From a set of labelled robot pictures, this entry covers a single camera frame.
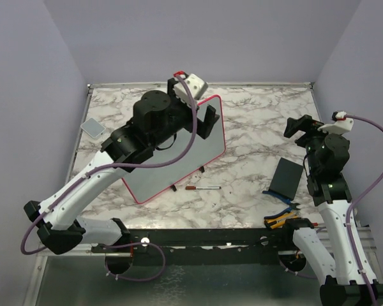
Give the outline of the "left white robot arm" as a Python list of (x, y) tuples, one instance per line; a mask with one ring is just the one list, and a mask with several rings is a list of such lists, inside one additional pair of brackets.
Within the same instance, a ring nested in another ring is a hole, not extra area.
[[(20, 250), (32, 255), (49, 249), (64, 254), (81, 243), (101, 244), (119, 252), (128, 244), (129, 232), (118, 218), (85, 220), (80, 213), (106, 188), (133, 170), (170, 166), (187, 155), (196, 137), (206, 139), (220, 116), (208, 106), (205, 117), (197, 117), (197, 101), (208, 85), (195, 74), (174, 73), (167, 90), (147, 91), (133, 105), (132, 118), (113, 131), (89, 164), (65, 186), (43, 201), (29, 201), (24, 212), (31, 225)], [(149, 163), (161, 145), (185, 129), (191, 134), (186, 147), (172, 159)]]

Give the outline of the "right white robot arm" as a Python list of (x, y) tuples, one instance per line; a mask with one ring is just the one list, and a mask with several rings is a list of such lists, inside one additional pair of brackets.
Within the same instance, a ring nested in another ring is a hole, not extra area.
[(284, 137), (298, 131), (295, 143), (306, 150), (307, 188), (323, 219), (330, 249), (320, 241), (307, 219), (292, 219), (283, 226), (280, 241), (287, 249), (298, 248), (320, 284), (323, 305), (383, 305), (383, 284), (370, 266), (357, 232), (353, 200), (342, 174), (350, 159), (350, 142), (344, 137), (360, 118), (335, 112), (333, 123), (324, 124), (309, 115), (288, 118)]

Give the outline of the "whiteboard marker pen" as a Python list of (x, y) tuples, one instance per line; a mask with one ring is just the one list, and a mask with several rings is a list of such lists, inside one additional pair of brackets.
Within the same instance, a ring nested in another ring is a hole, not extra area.
[(220, 186), (186, 186), (185, 190), (194, 191), (194, 190), (220, 190)]

